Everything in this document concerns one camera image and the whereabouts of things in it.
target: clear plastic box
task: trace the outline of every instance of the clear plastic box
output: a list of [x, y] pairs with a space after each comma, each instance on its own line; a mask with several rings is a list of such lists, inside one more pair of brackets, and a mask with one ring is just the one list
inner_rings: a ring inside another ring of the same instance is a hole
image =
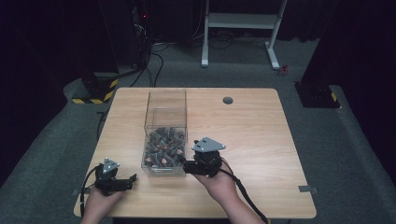
[[186, 91], [151, 91], [142, 169], [149, 177], [185, 176], [180, 156], [187, 143]]

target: person's hand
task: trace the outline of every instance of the person's hand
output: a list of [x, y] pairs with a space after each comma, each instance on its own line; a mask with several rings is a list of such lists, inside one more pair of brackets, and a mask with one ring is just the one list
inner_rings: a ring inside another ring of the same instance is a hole
[[85, 204], [84, 217], [81, 224], [97, 224], [110, 212], [114, 204], [121, 198], [124, 191], [117, 191], [109, 196], [95, 188], [91, 188], [90, 196]]
[[[220, 169], [229, 172], [230, 174], [232, 171], [225, 164], [227, 162], [223, 159], [222, 165]], [[194, 175], [195, 178], [201, 184], [203, 184], [209, 193], [209, 195], [218, 203], [223, 204], [226, 203], [225, 201], [229, 200], [239, 200], [239, 196], [236, 192], [236, 185], [235, 182], [231, 179], [230, 176], [224, 174], [221, 171], [213, 177], [207, 177], [205, 175]]]

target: white metal stand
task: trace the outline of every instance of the white metal stand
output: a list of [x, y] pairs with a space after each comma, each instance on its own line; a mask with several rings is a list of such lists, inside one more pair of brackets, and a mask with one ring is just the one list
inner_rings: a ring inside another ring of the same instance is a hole
[[272, 67], [279, 69], [277, 62], [274, 43], [276, 35], [279, 30], [280, 23], [282, 22], [283, 12], [288, 0], [282, 0], [280, 9], [275, 15], [262, 15], [262, 14], [235, 14], [235, 13], [209, 13], [209, 0], [206, 0], [205, 10], [205, 33], [204, 44], [202, 49], [202, 67], [209, 66], [208, 60], [208, 33], [209, 27], [228, 27], [228, 28], [250, 28], [250, 29], [265, 29], [273, 30], [270, 42], [265, 42], [265, 48], [271, 60]]

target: person's arm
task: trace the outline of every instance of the person's arm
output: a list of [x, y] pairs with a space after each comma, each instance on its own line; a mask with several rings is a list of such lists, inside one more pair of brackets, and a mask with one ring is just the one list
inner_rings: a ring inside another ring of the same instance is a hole
[[92, 187], [90, 196], [85, 204], [85, 212], [81, 224], [99, 224], [123, 193], [124, 191], [117, 191], [110, 196], [105, 196], [99, 189]]
[[[221, 169], [231, 172], [224, 162]], [[231, 223], [265, 223], [239, 198], [235, 182], [228, 175], [218, 172], [211, 178], [205, 175], [194, 176], [205, 186], [209, 195], [224, 209]]]

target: wooden table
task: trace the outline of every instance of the wooden table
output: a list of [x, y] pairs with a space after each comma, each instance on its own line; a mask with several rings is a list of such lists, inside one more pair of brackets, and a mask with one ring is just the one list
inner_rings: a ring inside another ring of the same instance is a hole
[[[226, 217], [221, 207], [192, 176], [151, 177], [141, 168], [145, 118], [150, 91], [178, 88], [117, 90], [89, 171], [104, 158], [119, 162], [118, 179], [137, 174], [109, 214], [111, 217]], [[277, 92], [273, 89], [187, 88], [189, 142], [208, 136], [226, 149], [220, 152], [241, 179], [252, 201], [269, 218], [312, 218], [316, 215], [302, 166]], [[231, 105], [222, 102], [233, 98]], [[94, 175], [87, 186], [94, 182]], [[79, 200], [75, 214], [79, 216]]]

